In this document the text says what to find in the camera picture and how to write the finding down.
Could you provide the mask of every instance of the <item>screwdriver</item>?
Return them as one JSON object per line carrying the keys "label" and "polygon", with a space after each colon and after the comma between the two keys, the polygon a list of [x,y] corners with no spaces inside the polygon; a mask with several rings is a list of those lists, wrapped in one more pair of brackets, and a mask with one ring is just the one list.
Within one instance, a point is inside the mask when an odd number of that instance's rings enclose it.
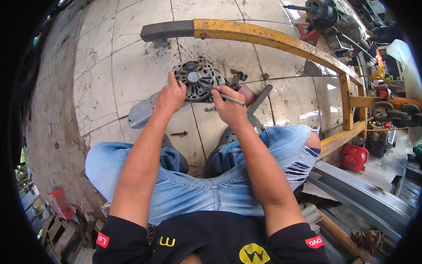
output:
{"label": "screwdriver", "polygon": [[234,102],[234,103],[236,103],[240,106],[245,106],[245,103],[242,103],[242,102],[236,100],[235,98],[233,98],[231,96],[225,95],[224,93],[221,93],[221,92],[219,92],[219,93],[220,93],[221,97],[226,98],[227,100],[232,101],[232,102]]}

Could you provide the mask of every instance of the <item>yellow logo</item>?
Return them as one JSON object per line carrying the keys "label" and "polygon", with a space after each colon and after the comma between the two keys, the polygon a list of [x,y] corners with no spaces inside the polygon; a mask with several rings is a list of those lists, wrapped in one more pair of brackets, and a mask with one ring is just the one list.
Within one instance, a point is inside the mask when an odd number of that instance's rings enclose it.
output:
{"label": "yellow logo", "polygon": [[160,245],[162,245],[162,246],[173,247],[173,246],[174,246],[174,242],[176,242],[176,239],[174,239],[174,238],[173,238],[173,241],[171,242],[171,244],[168,244],[168,240],[169,240],[169,238],[167,237],[167,238],[165,239],[165,243],[163,243],[163,242],[162,242],[162,238],[163,238],[163,237],[160,237],[160,241],[159,241]]}
{"label": "yellow logo", "polygon": [[263,247],[251,243],[240,249],[239,259],[244,264],[264,264],[270,260],[270,256]]}

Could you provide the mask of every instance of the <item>black shirt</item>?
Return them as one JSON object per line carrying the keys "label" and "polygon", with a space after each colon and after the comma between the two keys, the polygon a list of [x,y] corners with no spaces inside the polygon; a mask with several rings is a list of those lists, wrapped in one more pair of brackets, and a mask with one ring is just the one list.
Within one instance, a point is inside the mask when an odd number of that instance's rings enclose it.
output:
{"label": "black shirt", "polygon": [[148,246],[146,229],[109,216],[97,238],[95,264],[180,263],[196,252],[203,264],[329,263],[324,242],[298,223],[267,238],[263,217],[199,211],[172,217]]}

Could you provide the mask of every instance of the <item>ripped jeans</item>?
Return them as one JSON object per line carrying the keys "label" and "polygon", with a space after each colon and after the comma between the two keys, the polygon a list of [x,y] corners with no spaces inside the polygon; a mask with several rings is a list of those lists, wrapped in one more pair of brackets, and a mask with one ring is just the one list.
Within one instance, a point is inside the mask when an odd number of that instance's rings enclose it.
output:
{"label": "ripped jeans", "polygon": [[[306,180],[319,155],[320,150],[305,146],[311,131],[306,125],[289,125],[267,128],[259,134],[283,169],[292,190]],[[101,142],[88,152],[86,175],[109,202],[112,202],[117,179],[132,146],[123,142]],[[214,156],[214,166],[221,174],[215,178],[198,179],[180,173],[179,152],[162,148],[148,222],[157,226],[173,216],[201,210],[263,216],[263,209],[252,191],[239,142],[221,148]]]}

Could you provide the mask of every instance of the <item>man's arm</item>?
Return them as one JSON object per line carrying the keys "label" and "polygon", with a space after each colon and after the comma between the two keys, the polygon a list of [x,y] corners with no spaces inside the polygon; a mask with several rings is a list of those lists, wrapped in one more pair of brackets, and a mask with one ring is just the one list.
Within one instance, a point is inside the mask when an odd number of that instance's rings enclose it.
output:
{"label": "man's arm", "polygon": [[248,121],[246,107],[223,102],[220,91],[239,101],[245,97],[227,86],[213,87],[214,103],[221,119],[237,136],[252,183],[254,195],[262,205],[268,236],[296,223],[306,222],[282,169]]}
{"label": "man's arm", "polygon": [[168,73],[169,84],[158,95],[156,108],[123,164],[113,195],[110,215],[147,228],[149,203],[157,182],[164,132],[186,95],[186,86]]}

